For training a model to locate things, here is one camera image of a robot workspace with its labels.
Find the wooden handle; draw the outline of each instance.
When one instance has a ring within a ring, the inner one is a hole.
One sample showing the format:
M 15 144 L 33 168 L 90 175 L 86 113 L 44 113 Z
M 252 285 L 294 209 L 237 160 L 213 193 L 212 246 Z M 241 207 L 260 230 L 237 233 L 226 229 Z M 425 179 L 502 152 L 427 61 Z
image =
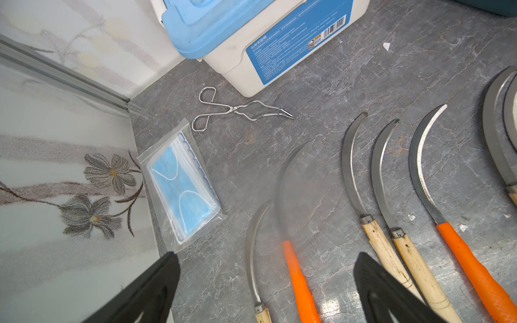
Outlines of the wooden handle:
M 494 321 L 516 323 L 517 306 L 492 278 L 488 270 L 476 259 L 465 241 L 449 222 L 439 224 L 437 227 Z
M 389 243 L 388 238 L 384 235 L 384 232 L 377 223 L 377 220 L 363 224 L 362 227 L 370 239 L 370 244 L 377 253 L 377 256 L 379 256 L 383 267 L 402 285 L 404 285 L 404 287 L 413 293 L 413 295 L 423 302 L 417 287 L 409 277 L 404 265 Z
M 402 259 L 404 259 L 411 275 L 413 275 L 425 300 L 429 303 L 429 307 L 448 323 L 461 323 L 456 310 L 452 307 L 440 284 L 436 281 L 409 236 L 406 234 L 403 237 L 394 238 L 393 242 L 399 249 Z
M 269 316 L 269 310 L 264 308 L 264 310 L 258 314 L 255 314 L 255 318 L 257 319 L 257 323 L 271 323 L 271 317 Z
M 320 316 L 314 305 L 314 299 L 307 287 L 305 277 L 303 277 L 301 273 L 300 264 L 298 263 L 298 258 L 294 253 L 291 242 L 289 240 L 282 242 L 282 247 L 284 249 L 287 266 L 289 267 L 289 274 L 291 274 L 296 307 L 298 308 L 301 323 L 321 323 Z
M 517 206 L 517 193 L 508 193 L 513 203 Z

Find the flower print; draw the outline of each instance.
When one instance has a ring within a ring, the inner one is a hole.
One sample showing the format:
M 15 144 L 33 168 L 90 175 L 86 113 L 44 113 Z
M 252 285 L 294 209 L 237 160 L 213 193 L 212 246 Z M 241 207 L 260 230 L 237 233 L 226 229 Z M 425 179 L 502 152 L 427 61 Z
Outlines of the flower print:
M 91 203 L 87 195 L 79 194 L 59 206 L 61 219 L 67 225 L 63 231 L 66 235 L 83 235 L 89 238 L 94 227 L 101 229 L 104 238 L 115 237 L 114 231 L 122 227 L 122 219 L 108 215 L 110 198 L 100 198 Z
M 126 186 L 136 186 L 136 180 L 128 167 L 128 160 L 115 154 L 111 158 L 111 163 L 106 157 L 99 153 L 93 155 L 86 154 L 84 159 L 91 165 L 84 170 L 86 179 L 96 188 L 104 188 L 112 185 L 117 194 L 124 195 Z

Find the curved blade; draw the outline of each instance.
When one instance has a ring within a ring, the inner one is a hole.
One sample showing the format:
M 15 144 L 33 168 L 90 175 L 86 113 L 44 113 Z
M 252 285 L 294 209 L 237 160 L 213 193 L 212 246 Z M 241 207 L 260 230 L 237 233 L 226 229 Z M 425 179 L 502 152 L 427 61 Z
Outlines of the curved blade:
M 388 200 L 386 199 L 386 193 L 384 191 L 383 156 L 388 140 L 399 123 L 400 120 L 395 119 L 384 128 L 375 142 L 372 156 L 373 192 L 375 193 L 377 204 L 379 204 L 379 209 L 381 209 L 381 213 L 383 214 L 384 220 L 386 221 L 386 224 L 388 224 L 390 231 L 397 230 L 400 227 L 397 224 L 395 217 L 391 214 L 388 207 Z
M 360 215 L 367 214 L 362 204 L 359 193 L 357 192 L 357 186 L 355 184 L 354 169 L 352 166 L 352 151 L 354 149 L 355 135 L 357 129 L 368 117 L 368 112 L 361 113 L 354 122 L 350 125 L 350 128 L 346 132 L 345 140 L 343 141 L 343 152 L 341 156 L 341 171 L 343 172 L 343 179 L 345 180 L 346 191 L 350 196 L 352 205 Z
M 283 216 L 284 213 L 284 186 L 285 186 L 285 173 L 289 170 L 289 167 L 293 164 L 294 160 L 305 150 L 305 148 L 309 147 L 309 142 L 304 143 L 303 145 L 296 147 L 290 154 L 287 156 L 287 159 L 284 161 L 280 172 L 278 173 L 277 178 L 277 187 L 275 191 L 275 216 L 278 220 L 278 229 L 280 231 L 280 237 L 282 241 L 289 240 L 289 235 L 287 234 L 287 228 L 285 226 L 285 218 Z
M 495 108 L 499 93 L 501 93 L 504 84 L 516 70 L 517 67 L 510 66 L 495 79 L 486 92 L 483 104 L 483 131 L 486 144 L 488 145 L 488 150 L 490 151 L 490 155 L 492 155 L 497 170 L 508 186 L 517 184 L 517 177 L 515 177 L 512 169 L 508 166 L 505 155 L 503 155 L 503 149 L 499 143 L 499 138 L 497 137 Z
M 259 296 L 259 289 L 257 288 L 257 282 L 255 277 L 255 266 L 253 262 L 253 250 L 255 248 L 255 235 L 257 228 L 259 227 L 260 220 L 266 214 L 267 210 L 271 206 L 270 201 L 264 202 L 257 212 L 251 219 L 250 226 L 246 232 L 246 249 L 245 249 L 245 264 L 246 264 L 246 277 L 248 278 L 248 285 L 250 286 L 251 298 L 255 306 L 262 304 Z
M 515 114 L 517 106 L 514 107 L 515 97 L 517 96 L 517 76 L 513 79 L 512 83 L 508 87 L 508 91 L 505 96 L 505 105 L 503 107 L 505 117 L 505 128 L 508 138 L 512 142 L 512 145 L 517 149 L 517 125 L 515 124 Z
M 444 215 L 434 204 L 434 201 L 427 190 L 427 186 L 425 185 L 422 171 L 422 148 L 425 138 L 427 137 L 427 133 L 429 133 L 429 130 L 436 119 L 438 119 L 440 114 L 442 114 L 446 108 L 446 104 L 439 106 L 422 119 L 413 135 L 413 139 L 411 139 L 411 145 L 409 147 L 409 174 L 411 175 L 411 181 L 413 182 L 415 191 L 417 191 L 418 197 L 429 214 L 431 214 L 436 224 L 447 222 L 447 220 L 445 220 Z

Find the surgical face mask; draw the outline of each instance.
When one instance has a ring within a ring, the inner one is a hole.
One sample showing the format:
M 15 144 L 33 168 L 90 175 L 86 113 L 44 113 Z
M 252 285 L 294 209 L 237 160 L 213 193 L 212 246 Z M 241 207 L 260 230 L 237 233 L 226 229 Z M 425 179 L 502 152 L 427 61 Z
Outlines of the surgical face mask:
M 150 166 L 149 172 L 179 244 L 220 211 L 219 200 L 182 132 Z

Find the box label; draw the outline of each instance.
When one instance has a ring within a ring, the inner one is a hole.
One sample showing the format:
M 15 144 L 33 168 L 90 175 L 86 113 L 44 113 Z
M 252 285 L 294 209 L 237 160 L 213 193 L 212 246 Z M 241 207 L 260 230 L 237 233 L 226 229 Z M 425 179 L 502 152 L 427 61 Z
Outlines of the box label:
M 307 0 L 246 48 L 267 84 L 350 21 L 353 0 Z

